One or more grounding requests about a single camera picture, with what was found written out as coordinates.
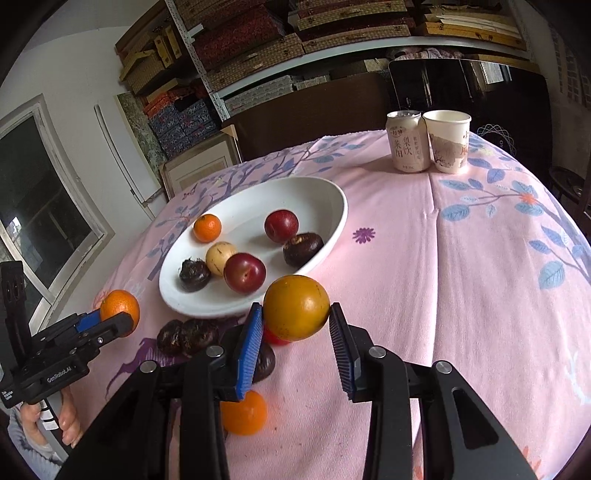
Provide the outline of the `person's hand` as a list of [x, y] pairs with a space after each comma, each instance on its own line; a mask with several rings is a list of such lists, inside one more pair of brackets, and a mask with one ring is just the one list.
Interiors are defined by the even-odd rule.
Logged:
[[[67, 446], [75, 447], [83, 434], [83, 429], [78, 419], [71, 389], [69, 387], [63, 389], [61, 396], [62, 406], [59, 414], [59, 425], [62, 430], [62, 442]], [[23, 403], [20, 415], [22, 428], [29, 442], [37, 447], [45, 448], [48, 442], [37, 426], [37, 421], [41, 415], [41, 407], [38, 404], [29, 405]]]

